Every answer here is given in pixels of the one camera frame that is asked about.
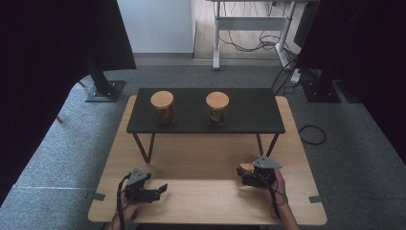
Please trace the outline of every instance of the gray floor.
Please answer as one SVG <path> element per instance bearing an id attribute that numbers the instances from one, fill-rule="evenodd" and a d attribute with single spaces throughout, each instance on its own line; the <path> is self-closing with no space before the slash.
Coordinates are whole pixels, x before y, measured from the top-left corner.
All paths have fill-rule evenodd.
<path id="1" fill-rule="evenodd" d="M 116 103 L 85 103 L 90 77 L 83 79 L 85 88 L 74 86 L 59 112 L 63 123 L 54 122 L 3 203 L 0 229 L 101 229 L 87 212 L 127 99 L 140 87 L 270 87 L 281 70 L 277 62 L 224 61 L 213 71 L 210 62 L 188 57 L 135 59 L 138 70 L 105 73 L 109 80 L 126 81 Z M 282 72 L 277 87 L 286 76 Z M 343 97 L 342 103 L 308 103 L 301 86 L 294 90 L 286 98 L 298 128 L 316 125 L 327 134 L 321 146 L 304 144 L 327 224 L 303 229 L 404 229 L 406 167 L 366 108 Z M 321 138 L 316 130 L 302 137 Z"/>

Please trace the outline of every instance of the black curtain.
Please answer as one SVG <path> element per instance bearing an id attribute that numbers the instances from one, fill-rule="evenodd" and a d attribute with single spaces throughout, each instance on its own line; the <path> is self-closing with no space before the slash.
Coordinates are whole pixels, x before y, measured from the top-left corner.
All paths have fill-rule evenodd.
<path id="1" fill-rule="evenodd" d="M 298 68 L 343 80 L 406 162 L 406 3 L 322 0 Z"/>
<path id="2" fill-rule="evenodd" d="M 102 70 L 135 69 L 115 0 L 9 1 L 0 6 L 0 202 L 24 170 L 71 88 Z"/>

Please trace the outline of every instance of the metal desk frame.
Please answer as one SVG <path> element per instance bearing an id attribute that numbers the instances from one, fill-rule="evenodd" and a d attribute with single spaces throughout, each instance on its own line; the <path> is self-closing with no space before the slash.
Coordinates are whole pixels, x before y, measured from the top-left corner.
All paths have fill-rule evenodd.
<path id="1" fill-rule="evenodd" d="M 290 11 L 287 17 L 221 17 L 220 4 L 221 2 L 236 2 L 227 0 L 211 0 L 216 2 L 215 12 L 215 42 L 213 49 L 213 69 L 220 68 L 220 31 L 281 31 L 282 36 L 276 44 L 275 49 L 281 60 L 282 66 L 286 70 L 290 69 L 287 61 L 286 52 L 283 50 L 284 42 L 286 41 L 287 33 L 292 22 L 293 12 L 296 8 L 296 1 L 290 4 Z"/>
<path id="2" fill-rule="evenodd" d="M 147 154 L 146 150 L 144 149 L 144 146 L 141 143 L 141 140 L 138 137 L 137 133 L 132 133 L 132 135 L 134 136 L 135 142 L 137 143 L 137 146 L 140 149 L 141 154 L 143 155 L 144 161 L 146 163 L 150 163 L 151 158 L 152 158 L 152 149 L 153 149 L 153 143 L 154 143 L 154 140 L 155 140 L 155 133 L 152 133 L 152 135 L 151 135 L 151 139 L 149 141 L 148 154 Z M 262 142 L 260 140 L 259 133 L 256 133 L 256 135 L 257 135 L 257 141 L 258 141 L 258 146 L 259 146 L 259 154 L 263 155 Z M 276 133 L 274 135 L 274 138 L 272 139 L 272 142 L 269 145 L 268 151 L 266 152 L 266 156 L 269 157 L 269 155 L 271 154 L 272 149 L 275 147 L 275 144 L 277 143 L 279 135 L 280 135 L 279 133 Z"/>

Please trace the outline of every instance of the desk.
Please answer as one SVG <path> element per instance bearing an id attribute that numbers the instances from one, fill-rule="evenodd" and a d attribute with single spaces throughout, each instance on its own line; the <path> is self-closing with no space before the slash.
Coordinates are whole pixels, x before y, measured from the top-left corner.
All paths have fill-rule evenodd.
<path id="1" fill-rule="evenodd" d="M 275 50 L 281 60 L 282 66 L 286 70 L 290 69 L 287 55 L 283 50 L 284 42 L 286 41 L 287 33 L 289 32 L 290 23 L 292 21 L 293 12 L 297 2 L 316 2 L 320 0 L 297 0 L 291 1 L 290 10 L 287 17 L 221 17 L 220 4 L 221 2 L 245 2 L 242 0 L 207 0 L 216 2 L 215 10 L 215 42 L 213 49 L 213 68 L 220 68 L 220 46 L 219 46 L 219 31 L 281 31 L 281 39 L 275 46 Z"/>
<path id="2" fill-rule="evenodd" d="M 169 91 L 174 97 L 176 121 L 169 126 L 160 126 L 155 108 L 150 102 L 158 91 Z M 208 122 L 209 107 L 206 97 L 220 91 L 228 95 L 230 102 L 223 126 L 211 126 Z M 266 152 L 269 156 L 281 133 L 284 133 L 281 113 L 270 88 L 140 88 L 127 132 L 134 136 L 144 160 L 149 163 L 156 133 L 205 133 L 205 134 L 256 134 L 259 155 L 263 155 L 260 134 L 275 134 Z M 151 133 L 148 154 L 142 145 L 139 133 Z"/>
<path id="3" fill-rule="evenodd" d="M 110 221 L 116 210 L 119 182 L 135 167 L 152 173 L 147 189 L 168 183 L 161 200 L 148 204 L 135 221 L 140 223 L 280 224 L 270 217 L 270 205 L 261 191 L 242 186 L 236 166 L 258 156 L 253 134 L 158 134 L 154 160 L 146 163 L 131 134 L 126 133 L 136 96 L 131 96 L 101 175 L 97 193 L 104 201 L 93 200 L 88 217 Z M 310 203 L 318 191 L 286 98 L 277 97 L 285 134 L 276 143 L 271 157 L 283 165 L 289 204 L 299 224 L 327 222 L 322 203 Z M 140 135 L 147 142 L 149 134 Z M 270 144 L 272 134 L 261 136 Z"/>

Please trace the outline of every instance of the white wall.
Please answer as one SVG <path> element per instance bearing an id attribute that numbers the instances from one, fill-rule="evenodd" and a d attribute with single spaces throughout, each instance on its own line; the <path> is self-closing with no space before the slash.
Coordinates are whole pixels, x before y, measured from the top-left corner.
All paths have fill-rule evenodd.
<path id="1" fill-rule="evenodd" d="M 118 0 L 133 53 L 192 53 L 194 0 Z"/>

